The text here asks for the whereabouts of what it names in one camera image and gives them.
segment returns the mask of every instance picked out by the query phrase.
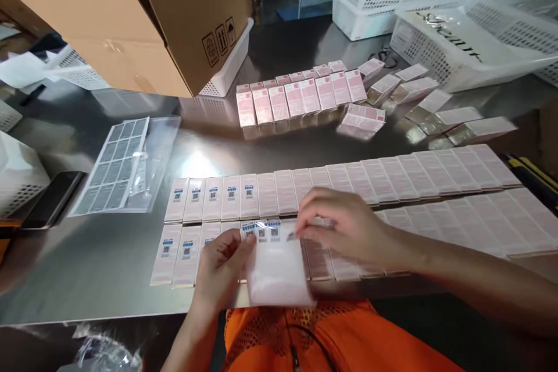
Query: smartphone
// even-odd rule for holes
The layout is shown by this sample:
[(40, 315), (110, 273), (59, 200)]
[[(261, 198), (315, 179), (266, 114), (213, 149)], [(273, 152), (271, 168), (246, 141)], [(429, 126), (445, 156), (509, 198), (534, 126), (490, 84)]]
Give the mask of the smartphone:
[(52, 227), (84, 177), (82, 171), (58, 173), (22, 222), (21, 229), (46, 230)]

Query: pink product box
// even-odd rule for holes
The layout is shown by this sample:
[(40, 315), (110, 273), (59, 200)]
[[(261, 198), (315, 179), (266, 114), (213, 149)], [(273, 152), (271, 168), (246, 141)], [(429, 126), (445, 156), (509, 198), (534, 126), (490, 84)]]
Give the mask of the pink product box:
[(305, 80), (308, 80), (309, 78), (317, 78), (318, 77), (318, 73), (316, 73), (315, 69), (304, 70), (302, 72), (302, 75), (304, 76)]
[(452, 150), (437, 150), (433, 152), (440, 164), (446, 169), (461, 193), (480, 192), (481, 188), (471, 174), (463, 166)]
[(277, 87), (277, 80), (266, 80), (263, 82), (263, 86), (265, 88), (270, 88), (270, 87)]
[(335, 96), (335, 103), (337, 106), (349, 103), (349, 86), (347, 86), (345, 73), (343, 71), (340, 73), (333, 73), (331, 75), (331, 84), (333, 85), (333, 94)]
[(498, 158), (496, 153), (486, 144), (470, 145), (469, 149), (481, 159), (485, 167), (492, 173), (492, 175), (500, 182), (502, 187), (516, 187), (521, 186), (519, 179), (512, 173), (512, 171)]
[(326, 64), (322, 64), (321, 66), (314, 67), (316, 74), (318, 77), (325, 77), (331, 74), (330, 68)]
[(370, 79), (377, 76), (382, 68), (384, 68), (385, 63), (383, 61), (372, 58), (371, 60), (365, 62), (359, 67), (359, 71), (364, 76), (364, 79)]
[(237, 86), (237, 93), (246, 93), (250, 91), (249, 84), (240, 84)]
[(289, 78), (291, 79), (292, 83), (296, 81), (302, 81), (304, 80), (304, 74), (302, 74), (302, 71), (297, 71), (296, 73), (289, 74)]
[(351, 70), (345, 72), (345, 78), (347, 79), (347, 85), (349, 87), (350, 99), (352, 102), (361, 103), (367, 99), (366, 90), (364, 90), (364, 84), (362, 84), (362, 77), (360, 76), (360, 71)]
[(284, 76), (277, 76), (275, 80), (277, 82), (277, 85), (286, 85), (291, 82), (291, 78), (287, 74), (285, 74)]
[(322, 77), (316, 79), (316, 88), (318, 91), (318, 99), (322, 110), (336, 109), (335, 95), (333, 94), (333, 85), (331, 77)]
[(347, 71), (347, 67), (345, 67), (345, 64), (343, 64), (343, 61), (341, 60), (328, 62), (327, 66), (332, 73), (336, 73), (338, 71)]
[(271, 111), (275, 122), (289, 119), (289, 106), (287, 105), (287, 96), (285, 96), (285, 88), (283, 86), (270, 87), (268, 90), (269, 100), (271, 102)]
[(424, 171), (426, 171), (438, 194), (455, 195), (460, 192), (459, 187), (457, 187), (446, 169), (436, 158), (436, 154), (433, 151), (419, 151), (412, 155), (417, 158)]
[(333, 190), (354, 193), (350, 183), (349, 174), (344, 164), (330, 164), (325, 167), (327, 174), (330, 176), (330, 182)]
[(253, 126), (256, 124), (252, 92), (237, 93), (237, 107), (238, 119), (241, 127)]
[(254, 90), (252, 95), (254, 97), (254, 108), (256, 109), (258, 125), (273, 122), (273, 112), (271, 111), (271, 102), (269, 101), (267, 89)]
[(463, 231), (468, 235), (475, 250), (496, 257), (505, 257), (496, 238), (465, 199), (449, 200), (448, 206), (461, 224)]
[(413, 155), (401, 155), (397, 157), (399, 163), (403, 167), (405, 173), (409, 176), (409, 180), (413, 184), (420, 199), (435, 199), (438, 192), (432, 184), (432, 181), (420, 165), (419, 161)]
[(507, 193), (495, 193), (488, 198), (496, 205), (533, 252), (557, 251), (553, 240), (533, 221), (532, 217)]
[(378, 198), (374, 194), (370, 180), (361, 162), (346, 163), (345, 169), (349, 176), (350, 184), (357, 195), (368, 205), (377, 205)]
[(401, 202), (417, 201), (419, 194), (396, 157), (381, 158), (380, 163)]
[(511, 189), (507, 193), (533, 218), (536, 224), (558, 245), (558, 218), (528, 189)]
[(316, 82), (313, 78), (301, 81), (302, 102), (304, 103), (305, 113), (315, 113), (321, 111)]
[(331, 189), (330, 176), (327, 174), (327, 169), (325, 167), (312, 167), (309, 170), (314, 187)]
[(304, 103), (302, 101), (302, 90), (300, 83), (291, 83), (285, 86), (287, 104), (291, 117), (304, 115)]
[(473, 150), (463, 147), (451, 151), (463, 163), (465, 169), (467, 169), (482, 190), (497, 190), (502, 188), (498, 179), (488, 171)]
[(250, 90), (252, 90), (252, 91), (263, 89), (263, 87), (264, 87), (263, 81), (258, 81), (256, 83), (251, 83), (250, 84)]
[(368, 175), (368, 179), (370, 180), (370, 184), (374, 190), (374, 195), (378, 199), (378, 203), (397, 202), (397, 194), (389, 182), (388, 176), (385, 174), (380, 161), (378, 159), (363, 160), (362, 165)]

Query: hand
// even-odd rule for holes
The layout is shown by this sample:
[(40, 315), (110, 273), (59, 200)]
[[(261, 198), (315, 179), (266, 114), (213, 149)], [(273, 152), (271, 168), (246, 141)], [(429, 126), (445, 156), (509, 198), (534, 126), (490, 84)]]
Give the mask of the hand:
[(211, 320), (225, 308), (255, 243), (256, 237), (241, 241), (240, 231), (232, 229), (203, 247), (191, 310)]
[[(331, 219), (332, 229), (309, 224), (315, 217)], [(386, 269), (408, 269), (413, 259), (409, 233), (382, 222), (355, 194), (313, 188), (301, 202), (296, 235)]]

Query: metal table surface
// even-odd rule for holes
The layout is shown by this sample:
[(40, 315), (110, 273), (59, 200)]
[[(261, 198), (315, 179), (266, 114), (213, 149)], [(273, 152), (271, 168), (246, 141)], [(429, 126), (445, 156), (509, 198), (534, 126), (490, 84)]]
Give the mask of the metal table surface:
[[(350, 42), (328, 16), (254, 27), (237, 84), (267, 80), (342, 59), (356, 68), (388, 37)], [(556, 97), (534, 76), (455, 95), (446, 106), (476, 106), (486, 117), (516, 117)], [(229, 176), (323, 166), (447, 147), (424, 139), (403, 115), (414, 104), (390, 107), (386, 126), (369, 142), (336, 133), (338, 115), (305, 117), (283, 126), (243, 131), (234, 94), (221, 98), (164, 98), (156, 109), (126, 114), (103, 108), (88, 91), (59, 81), (21, 108), (21, 94), (7, 102), (24, 119), (11, 135), (33, 147), (52, 177), (62, 170), (90, 172), (111, 125), (150, 115), (181, 115), (183, 121), (153, 211), (65, 218), (51, 230), (13, 240), (0, 269), (0, 325), (32, 324), (186, 312), (193, 289), (150, 287), (163, 216), (176, 177)], [(331, 284), (322, 284), (325, 289)], [(367, 296), (428, 292), (416, 277), (344, 285), (347, 296), (363, 286)], [(247, 305), (243, 285), (236, 301)]]

